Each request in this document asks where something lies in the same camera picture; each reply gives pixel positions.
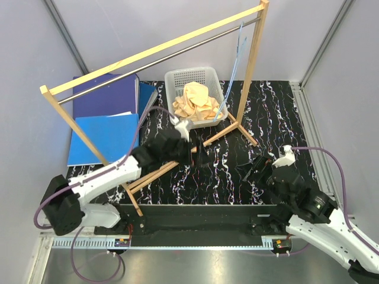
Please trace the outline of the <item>beige t shirt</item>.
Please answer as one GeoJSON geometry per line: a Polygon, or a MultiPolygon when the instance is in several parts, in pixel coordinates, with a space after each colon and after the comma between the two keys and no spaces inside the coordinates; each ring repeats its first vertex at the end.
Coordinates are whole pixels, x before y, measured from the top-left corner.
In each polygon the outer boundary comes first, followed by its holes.
{"type": "Polygon", "coordinates": [[[222,117],[217,99],[209,95],[208,87],[197,82],[186,84],[183,95],[177,96],[172,106],[176,116],[193,122],[222,117]]]}

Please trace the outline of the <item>light blue wire hanger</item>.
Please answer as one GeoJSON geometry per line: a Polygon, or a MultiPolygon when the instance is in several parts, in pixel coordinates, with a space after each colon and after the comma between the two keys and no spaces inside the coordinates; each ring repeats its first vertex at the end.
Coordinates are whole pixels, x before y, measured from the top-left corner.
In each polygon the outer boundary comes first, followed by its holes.
{"type": "Polygon", "coordinates": [[[237,46],[236,46],[236,58],[235,58],[235,62],[234,62],[234,65],[233,65],[231,77],[230,77],[230,80],[229,80],[229,85],[227,87],[227,91],[226,91],[226,94],[224,96],[224,99],[223,99],[222,103],[220,104],[219,109],[216,112],[216,115],[215,115],[215,117],[213,119],[214,122],[219,118],[219,115],[221,114],[221,112],[223,110],[223,107],[226,106],[226,102],[227,102],[227,100],[229,98],[229,95],[230,95],[230,92],[231,92],[231,88],[232,88],[232,84],[233,84],[233,82],[235,80],[236,73],[237,73],[237,70],[239,68],[241,58],[242,58],[242,56],[243,56],[243,54],[245,52],[245,45],[246,45],[247,37],[245,37],[242,40],[242,43],[240,42],[240,38],[241,38],[241,35],[242,35],[242,29],[244,27],[244,24],[245,23],[242,22],[241,25],[240,25],[240,27],[239,27],[237,46]]]}

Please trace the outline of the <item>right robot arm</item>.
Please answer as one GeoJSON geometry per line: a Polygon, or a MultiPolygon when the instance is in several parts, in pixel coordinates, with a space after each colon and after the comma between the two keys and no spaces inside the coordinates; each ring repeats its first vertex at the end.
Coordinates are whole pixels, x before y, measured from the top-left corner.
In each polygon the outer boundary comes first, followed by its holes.
{"type": "Polygon", "coordinates": [[[254,223],[260,234],[294,235],[317,247],[343,266],[356,283],[378,283],[378,244],[345,220],[337,203],[324,192],[308,187],[286,158],[272,161],[257,156],[238,167],[245,182],[262,189],[270,215],[254,223]]]}

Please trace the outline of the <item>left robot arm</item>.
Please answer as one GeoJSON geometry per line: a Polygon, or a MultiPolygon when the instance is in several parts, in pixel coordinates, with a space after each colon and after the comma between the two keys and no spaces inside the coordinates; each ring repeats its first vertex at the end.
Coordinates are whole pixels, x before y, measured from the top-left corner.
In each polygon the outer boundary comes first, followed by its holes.
{"type": "Polygon", "coordinates": [[[128,226],[127,218],[121,216],[114,205],[94,204],[92,200],[171,161],[198,167],[205,166],[209,159],[200,138],[159,134],[134,148],[129,156],[86,176],[73,181],[63,175],[55,176],[42,197],[41,209],[57,236],[69,234],[79,227],[105,227],[114,234],[122,234],[128,226]]]}

